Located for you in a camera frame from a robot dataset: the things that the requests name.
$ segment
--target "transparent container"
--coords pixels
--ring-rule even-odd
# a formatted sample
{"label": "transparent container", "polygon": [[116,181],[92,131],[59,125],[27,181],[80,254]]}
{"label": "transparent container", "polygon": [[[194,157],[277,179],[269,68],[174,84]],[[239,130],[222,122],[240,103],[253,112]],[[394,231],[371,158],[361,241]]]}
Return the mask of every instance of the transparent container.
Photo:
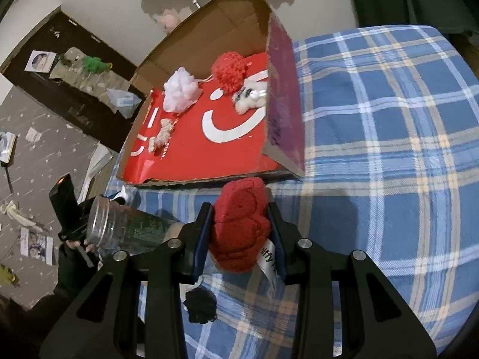
{"label": "transparent container", "polygon": [[97,196],[88,217],[87,242],[101,256],[124,250],[131,255],[154,250],[176,237],[182,223],[144,213],[116,201]]}

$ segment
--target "hand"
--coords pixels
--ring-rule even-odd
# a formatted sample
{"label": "hand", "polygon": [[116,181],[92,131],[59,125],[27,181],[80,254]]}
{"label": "hand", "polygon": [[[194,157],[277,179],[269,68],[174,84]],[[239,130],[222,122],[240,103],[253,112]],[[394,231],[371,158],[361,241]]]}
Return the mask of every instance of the hand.
{"label": "hand", "polygon": [[[67,240],[65,243],[66,243],[66,245],[67,245],[68,247],[70,247],[72,250],[74,250],[75,248],[78,248],[78,247],[81,246],[81,242],[78,241],[78,240],[77,240],[76,242],[71,241],[71,240]],[[87,246],[87,247],[85,248],[86,253],[95,251],[95,245],[94,245],[94,244],[88,244],[88,245],[87,245],[87,244],[85,243],[85,245]]]}

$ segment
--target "bed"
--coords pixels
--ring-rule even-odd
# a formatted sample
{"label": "bed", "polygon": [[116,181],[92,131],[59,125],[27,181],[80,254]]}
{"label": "bed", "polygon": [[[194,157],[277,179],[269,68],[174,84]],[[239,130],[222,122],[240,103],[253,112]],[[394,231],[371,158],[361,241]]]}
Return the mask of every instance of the bed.
{"label": "bed", "polygon": [[[295,54],[306,176],[268,188],[304,237],[365,250],[441,351],[479,300],[479,82],[427,26],[338,32],[296,43]],[[106,195],[122,186],[116,168]],[[128,189],[140,210],[183,222],[220,194]],[[290,358],[297,287],[280,284],[270,299],[260,270],[205,274],[202,284],[217,297],[217,320],[184,314],[190,358]],[[335,321],[338,355],[339,311]]]}

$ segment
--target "metal screw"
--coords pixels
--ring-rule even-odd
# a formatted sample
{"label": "metal screw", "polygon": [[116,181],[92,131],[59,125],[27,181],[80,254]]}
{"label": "metal screw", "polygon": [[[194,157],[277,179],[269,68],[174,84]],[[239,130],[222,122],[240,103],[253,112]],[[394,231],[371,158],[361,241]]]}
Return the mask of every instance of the metal screw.
{"label": "metal screw", "polygon": [[180,239],[171,239],[168,241],[168,247],[169,248],[178,248],[181,246],[181,240]]}
{"label": "metal screw", "polygon": [[353,258],[356,260],[365,260],[366,254],[364,253],[364,251],[356,250],[356,251],[353,251]]}
{"label": "metal screw", "polygon": [[313,245],[313,242],[309,239],[299,239],[298,240],[298,246],[301,248],[310,248]]}
{"label": "metal screw", "polygon": [[113,255],[113,259],[117,262],[121,262],[122,260],[126,259],[126,252],[125,251],[118,251]]}

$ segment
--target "red bath loofah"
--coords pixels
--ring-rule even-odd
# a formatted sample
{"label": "red bath loofah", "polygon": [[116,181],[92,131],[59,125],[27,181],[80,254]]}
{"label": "red bath loofah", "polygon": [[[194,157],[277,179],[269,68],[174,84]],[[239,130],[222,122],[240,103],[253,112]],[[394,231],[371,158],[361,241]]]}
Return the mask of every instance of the red bath loofah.
{"label": "red bath loofah", "polygon": [[221,268],[251,271],[268,238],[266,188],[260,178],[245,178],[223,187],[215,203],[210,252]]}
{"label": "red bath loofah", "polygon": [[246,78],[246,60],[235,51],[220,55],[211,67],[211,73],[219,81],[220,89],[226,94],[241,89]]}

